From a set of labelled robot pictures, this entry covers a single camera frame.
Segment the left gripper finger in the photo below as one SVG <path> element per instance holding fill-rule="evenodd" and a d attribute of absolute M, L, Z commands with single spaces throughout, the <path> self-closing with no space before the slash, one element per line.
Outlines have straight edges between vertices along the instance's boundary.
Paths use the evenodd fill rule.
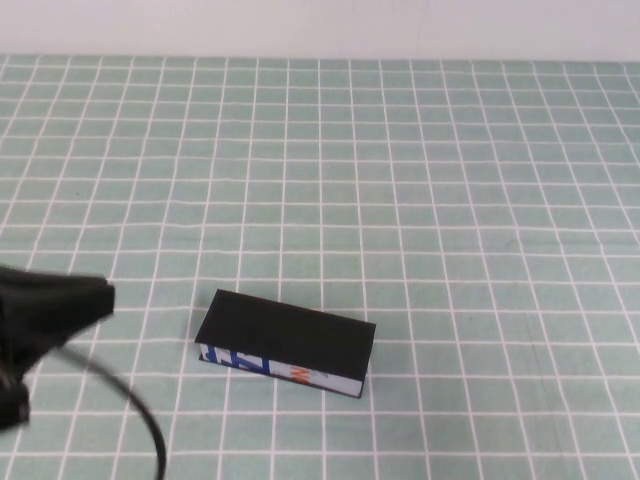
<path fill-rule="evenodd" d="M 18 383 L 53 349 L 113 314 L 115 288 L 107 282 L 3 284 L 1 381 Z"/>
<path fill-rule="evenodd" d="M 109 294 L 109 282 L 100 276 L 51 273 L 1 266 L 1 293 L 8 295 Z"/>

